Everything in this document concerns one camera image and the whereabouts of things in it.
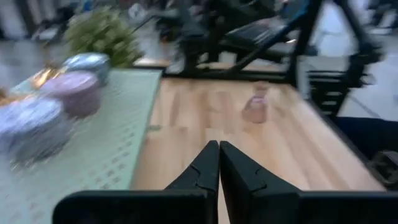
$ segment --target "wooden tabletop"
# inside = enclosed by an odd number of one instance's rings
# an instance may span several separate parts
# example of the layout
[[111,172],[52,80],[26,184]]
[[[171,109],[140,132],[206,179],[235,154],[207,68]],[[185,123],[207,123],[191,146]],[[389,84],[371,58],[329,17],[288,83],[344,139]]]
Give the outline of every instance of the wooden tabletop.
[[[287,85],[270,84],[268,120],[244,121],[252,83],[165,78],[136,169],[134,189],[163,189],[210,140],[234,144],[302,190],[384,190],[313,108]],[[220,188],[220,223],[227,223]]]

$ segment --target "small pink figurine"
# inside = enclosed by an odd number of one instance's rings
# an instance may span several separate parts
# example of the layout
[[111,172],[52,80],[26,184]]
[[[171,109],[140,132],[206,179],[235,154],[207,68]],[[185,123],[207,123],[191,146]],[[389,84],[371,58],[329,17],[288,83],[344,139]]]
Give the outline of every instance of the small pink figurine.
[[253,123],[264,123],[267,119],[267,83],[256,82],[254,84],[254,96],[252,96],[242,111],[242,117]]

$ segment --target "floor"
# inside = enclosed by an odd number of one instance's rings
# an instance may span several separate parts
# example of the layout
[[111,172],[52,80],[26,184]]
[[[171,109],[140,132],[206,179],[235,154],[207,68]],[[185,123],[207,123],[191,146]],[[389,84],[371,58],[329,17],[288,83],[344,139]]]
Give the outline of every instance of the floor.
[[[0,9],[0,22],[7,29],[10,36],[22,36],[23,26],[21,20],[15,13],[15,8],[11,0],[0,0],[4,7]],[[355,9],[360,18],[366,19],[364,8],[365,0],[355,1]],[[309,59],[309,64],[318,69],[344,69],[344,56],[353,51],[350,44],[351,34],[344,25],[344,21],[339,17],[339,10],[331,4],[326,4],[321,13],[320,22],[314,33],[312,42],[316,43],[321,55],[327,57],[315,57]],[[154,37],[153,31],[146,28],[141,31],[141,47],[146,55],[151,58],[167,58],[173,53],[165,46],[161,46]],[[376,84],[365,88],[352,91],[347,99],[340,116],[359,116],[359,117],[380,117],[388,120],[398,121],[398,38],[391,36],[377,36],[384,44],[386,57],[382,62],[369,66],[369,72],[376,77]],[[65,58],[63,47],[53,46],[50,50],[51,59],[61,62]],[[39,44],[30,41],[0,42],[0,86],[12,87],[35,72],[39,71],[44,64],[42,48]],[[222,61],[232,62],[233,55],[223,55]]]

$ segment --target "purple round container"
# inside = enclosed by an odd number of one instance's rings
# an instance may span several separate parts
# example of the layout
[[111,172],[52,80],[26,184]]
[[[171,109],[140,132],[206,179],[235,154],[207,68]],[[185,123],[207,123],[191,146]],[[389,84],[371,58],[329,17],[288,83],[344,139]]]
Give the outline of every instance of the purple round container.
[[47,81],[40,91],[63,102],[65,112],[84,118],[100,108],[100,84],[94,73],[68,72]]

